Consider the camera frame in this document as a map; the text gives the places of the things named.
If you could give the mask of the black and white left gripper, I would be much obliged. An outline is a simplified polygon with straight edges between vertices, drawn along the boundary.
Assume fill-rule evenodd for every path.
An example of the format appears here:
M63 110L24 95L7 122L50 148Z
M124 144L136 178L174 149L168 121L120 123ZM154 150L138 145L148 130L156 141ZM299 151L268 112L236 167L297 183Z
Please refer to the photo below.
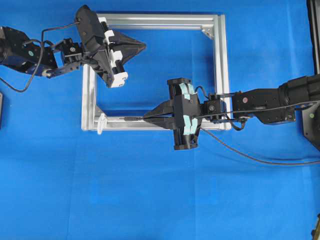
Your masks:
M128 73L124 70L123 65L140 54L147 45L119 31L110 29L105 17L98 17L98 20L102 26L104 38L102 46L92 57L98 66L92 66L92 68L104 80L108 88L123 87L128 78ZM116 49L116 45L122 45L121 49Z

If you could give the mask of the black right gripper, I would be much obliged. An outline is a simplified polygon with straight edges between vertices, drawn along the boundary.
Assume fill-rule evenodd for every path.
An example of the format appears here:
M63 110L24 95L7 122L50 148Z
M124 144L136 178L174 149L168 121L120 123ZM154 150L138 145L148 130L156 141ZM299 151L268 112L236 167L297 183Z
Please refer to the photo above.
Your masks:
M170 100L147 112L144 121L163 129L173 130L174 149L190 150L198 147L202 124L201 106L192 81L175 78L167 81ZM172 114L172 117L159 117Z

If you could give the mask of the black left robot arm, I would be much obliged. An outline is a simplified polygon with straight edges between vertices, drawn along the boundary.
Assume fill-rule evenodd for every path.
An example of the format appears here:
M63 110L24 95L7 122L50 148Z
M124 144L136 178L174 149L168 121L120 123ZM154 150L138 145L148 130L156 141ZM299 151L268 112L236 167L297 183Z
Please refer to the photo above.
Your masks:
M107 26L99 19L104 33L102 46L88 50L83 43L65 38L57 44L30 39L24 32L0 28L0 64L14 71L54 78L88 65L109 88L122 87L128 78L124 64L146 48L146 44Z

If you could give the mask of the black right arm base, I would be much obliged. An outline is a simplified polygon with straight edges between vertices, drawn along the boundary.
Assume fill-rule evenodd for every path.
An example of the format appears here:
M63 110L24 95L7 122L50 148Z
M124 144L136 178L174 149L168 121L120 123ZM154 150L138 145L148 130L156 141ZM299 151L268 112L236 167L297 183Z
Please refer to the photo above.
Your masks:
M320 104L316 103L302 111L304 137L320 150Z

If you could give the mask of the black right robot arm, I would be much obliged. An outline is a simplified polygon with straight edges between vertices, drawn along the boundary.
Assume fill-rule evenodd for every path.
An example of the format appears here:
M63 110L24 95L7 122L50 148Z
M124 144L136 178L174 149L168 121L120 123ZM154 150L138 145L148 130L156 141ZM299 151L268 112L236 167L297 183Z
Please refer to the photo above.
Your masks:
M214 124L229 123L241 131L251 117L265 125L292 122L297 110L320 100L318 74L289 80L277 88L209 94L204 102L200 102L197 88L189 79L170 79L167 85L169 100L147 112L142 119L172 130L175 150L198 147L203 120Z

